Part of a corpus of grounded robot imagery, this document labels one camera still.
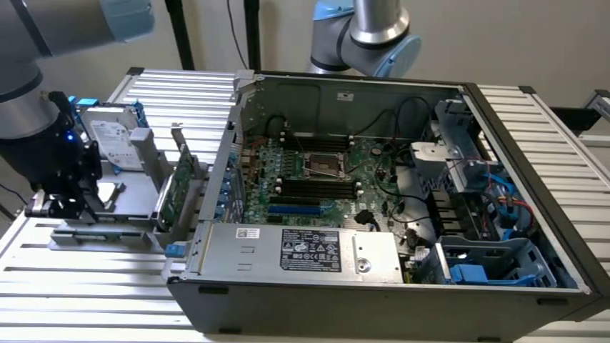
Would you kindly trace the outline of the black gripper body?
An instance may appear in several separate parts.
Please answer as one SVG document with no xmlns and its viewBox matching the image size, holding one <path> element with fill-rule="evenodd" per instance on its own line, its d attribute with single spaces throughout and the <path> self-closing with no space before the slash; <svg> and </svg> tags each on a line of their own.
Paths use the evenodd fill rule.
<svg viewBox="0 0 610 343">
<path fill-rule="evenodd" d="M 38 134 L 1 140 L 1 157 L 27 179 L 34 192 L 43 190 L 68 199 L 99 195 L 102 178 L 99 143 L 83 141 L 71 108 Z"/>
</svg>

